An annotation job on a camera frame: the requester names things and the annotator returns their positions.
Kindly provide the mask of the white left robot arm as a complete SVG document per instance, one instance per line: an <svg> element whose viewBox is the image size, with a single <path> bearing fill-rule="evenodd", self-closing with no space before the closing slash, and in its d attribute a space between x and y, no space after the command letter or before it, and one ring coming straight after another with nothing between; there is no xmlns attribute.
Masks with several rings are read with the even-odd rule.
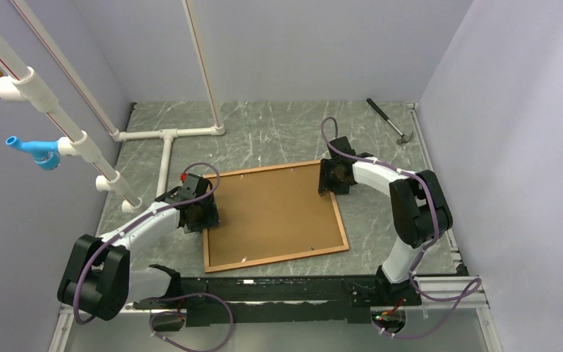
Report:
<svg viewBox="0 0 563 352"><path fill-rule="evenodd" d="M192 173L181 185L156 197L142 214L99 237L82 235L73 245L57 299L74 311L108 321L129 303L153 298L170 308L181 298L181 275L159 264L133 270L147 247L179 228L202 232L220 223L214 198L219 181Z"/></svg>

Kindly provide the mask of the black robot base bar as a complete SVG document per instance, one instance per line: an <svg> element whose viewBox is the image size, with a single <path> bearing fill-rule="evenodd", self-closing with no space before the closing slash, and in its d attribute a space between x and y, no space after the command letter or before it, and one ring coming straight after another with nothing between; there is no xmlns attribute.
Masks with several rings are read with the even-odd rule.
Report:
<svg viewBox="0 0 563 352"><path fill-rule="evenodd" d="M180 309L188 327L226 323L286 323L342 320L370 323L379 309L418 307L419 294L407 283L388 284L382 274L347 276L261 276L181 280L168 301L147 298L137 310Z"/></svg>

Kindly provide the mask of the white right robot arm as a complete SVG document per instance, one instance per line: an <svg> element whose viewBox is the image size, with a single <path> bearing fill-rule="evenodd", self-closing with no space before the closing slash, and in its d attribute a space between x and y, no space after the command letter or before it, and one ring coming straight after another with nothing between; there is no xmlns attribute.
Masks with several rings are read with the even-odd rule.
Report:
<svg viewBox="0 0 563 352"><path fill-rule="evenodd" d="M402 296L401 282L410 279L419 253L452 227L452 214L435 173L410 172L356 154L347 137L327 142L330 158L320 161L317 192L348 194L356 184L369 186L389 197L398 239L380 267L385 278L375 283L375 296L383 304L393 304Z"/></svg>

